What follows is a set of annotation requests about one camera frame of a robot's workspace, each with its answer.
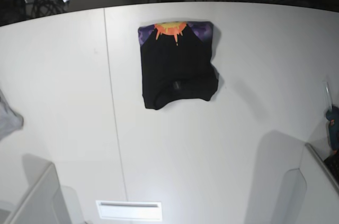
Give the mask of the black T-shirt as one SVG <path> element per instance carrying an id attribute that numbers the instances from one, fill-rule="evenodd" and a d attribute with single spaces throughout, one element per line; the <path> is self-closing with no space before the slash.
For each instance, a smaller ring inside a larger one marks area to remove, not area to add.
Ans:
<path id="1" fill-rule="evenodd" d="M 211 100 L 219 79 L 211 63 L 213 24 L 175 21 L 141 26 L 142 96 L 147 109 L 178 100 Z"/>

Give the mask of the grey cloth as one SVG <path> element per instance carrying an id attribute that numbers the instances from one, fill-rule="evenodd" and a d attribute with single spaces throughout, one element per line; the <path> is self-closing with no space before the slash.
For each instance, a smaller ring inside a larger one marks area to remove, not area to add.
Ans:
<path id="1" fill-rule="evenodd" d="M 1 92 L 1 140 L 13 132 L 21 130 L 23 125 L 23 116 L 11 109 L 5 96 Z"/>

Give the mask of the white left bin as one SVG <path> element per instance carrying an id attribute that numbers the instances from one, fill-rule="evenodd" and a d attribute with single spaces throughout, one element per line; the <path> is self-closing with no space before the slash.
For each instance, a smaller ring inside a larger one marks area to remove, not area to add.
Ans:
<path id="1" fill-rule="evenodd" d="M 1 174 L 1 223 L 85 223 L 74 189 L 62 186 L 55 164 L 24 154 Z"/>

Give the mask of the white bin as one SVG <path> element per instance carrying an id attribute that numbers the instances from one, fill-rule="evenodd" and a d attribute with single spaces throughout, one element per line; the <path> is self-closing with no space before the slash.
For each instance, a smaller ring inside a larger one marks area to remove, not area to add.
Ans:
<path id="1" fill-rule="evenodd" d="M 1 223 L 85 223 L 74 189 L 62 186 L 55 164 L 24 154 L 1 174 Z"/>
<path id="2" fill-rule="evenodd" d="M 275 223 L 338 223 L 338 183 L 312 145 L 283 177 Z"/>

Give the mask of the blue glue gun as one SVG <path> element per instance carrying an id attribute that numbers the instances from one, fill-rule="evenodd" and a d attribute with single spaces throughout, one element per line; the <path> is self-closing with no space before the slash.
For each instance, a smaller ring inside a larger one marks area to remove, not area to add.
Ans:
<path id="1" fill-rule="evenodd" d="M 328 121 L 328 144 L 331 148 L 333 155 L 338 153 L 338 106 L 333 104 L 329 84 L 327 81 L 323 81 L 323 87 L 325 92 L 325 100 L 327 109 L 325 111 L 325 118 Z"/>

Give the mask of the black keyboard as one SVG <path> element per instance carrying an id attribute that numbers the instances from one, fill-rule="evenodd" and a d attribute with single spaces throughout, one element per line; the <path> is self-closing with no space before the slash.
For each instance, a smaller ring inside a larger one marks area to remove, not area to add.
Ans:
<path id="1" fill-rule="evenodd" d="M 339 183 L 339 155 L 331 155 L 324 160 L 324 163 L 337 183 Z"/>

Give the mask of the white right bin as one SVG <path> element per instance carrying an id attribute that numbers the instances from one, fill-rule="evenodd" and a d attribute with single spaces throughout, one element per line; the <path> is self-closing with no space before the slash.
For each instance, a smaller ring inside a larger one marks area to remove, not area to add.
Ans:
<path id="1" fill-rule="evenodd" d="M 338 183 L 312 145 L 283 177 L 275 223 L 338 223 Z"/>

